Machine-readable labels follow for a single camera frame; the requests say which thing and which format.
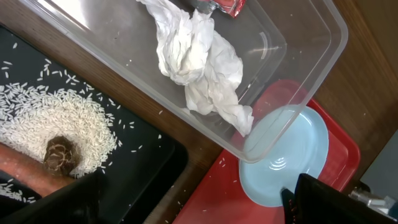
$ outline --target clear plastic bin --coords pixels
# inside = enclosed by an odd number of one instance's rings
[[[161,74],[156,55],[156,26],[146,7],[135,0],[21,0],[26,6],[220,146],[246,162],[262,159],[308,103],[347,40],[346,24],[331,0],[248,0],[233,19],[215,11],[215,29],[243,60],[239,103],[252,106],[280,79],[295,81],[290,102],[301,102],[289,119],[261,133],[268,145],[244,149],[232,142],[235,128],[218,114],[187,113],[183,86]],[[193,8],[173,1],[186,11]]]

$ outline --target brown root vegetable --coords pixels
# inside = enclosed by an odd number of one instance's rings
[[[71,141],[57,136],[47,143],[43,166],[53,175],[68,175],[79,164],[79,155]]]
[[[0,170],[13,176],[42,197],[74,181],[70,177],[48,173],[43,164],[3,144],[0,144]]]

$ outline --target light blue plate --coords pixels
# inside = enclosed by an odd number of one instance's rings
[[[275,121],[279,117],[275,122],[285,122],[296,109],[297,105],[290,105],[288,109],[279,108],[267,115],[251,131],[244,147],[268,145],[266,141],[269,140],[261,137],[261,133],[270,126],[270,120]],[[328,148],[325,122],[316,111],[304,108],[263,160],[254,164],[239,162],[244,192],[259,205],[282,206],[281,190],[287,188],[294,192],[300,173],[318,178],[325,165]]]

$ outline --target white paper towel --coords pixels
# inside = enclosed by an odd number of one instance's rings
[[[157,26],[159,69],[185,85],[187,108],[203,115],[218,112],[245,136],[253,117],[250,106],[238,104],[235,89],[243,76],[242,60],[214,31],[210,14],[195,10],[192,18],[169,0],[137,0],[147,6]]]

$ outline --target black cutting board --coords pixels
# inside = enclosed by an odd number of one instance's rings
[[[47,63],[46,58],[52,62],[49,65],[50,75],[47,76],[44,72],[43,80],[37,81],[40,71]],[[11,62],[12,65],[5,65],[3,61]],[[85,94],[79,93],[80,95],[87,97],[92,93],[92,99],[102,105],[105,113],[114,115],[114,126],[109,128],[112,133],[116,133],[123,145],[113,151],[102,164],[106,168],[101,178],[99,218],[104,223],[142,223],[185,168],[188,160],[185,148],[123,106],[117,109],[119,103],[113,100],[116,104],[113,106],[108,100],[109,96],[104,93],[101,94],[103,100],[100,101],[101,96],[97,96],[101,93],[99,90],[87,93],[84,84],[86,80],[72,71],[67,70],[67,73],[76,75],[76,79],[80,81],[76,85],[66,83],[68,77],[65,75],[61,77],[59,74],[51,74],[53,71],[64,73],[66,68],[4,27],[0,27],[0,64],[0,67],[9,67],[9,70],[0,70],[0,85],[17,82],[22,85],[27,82],[26,88],[45,85],[49,86],[49,92],[60,88],[77,92],[84,89]],[[130,128],[129,123],[132,121],[134,129]],[[0,175],[0,183],[9,178],[3,173]],[[12,190],[19,189],[24,191],[25,197],[39,197],[14,181]]]

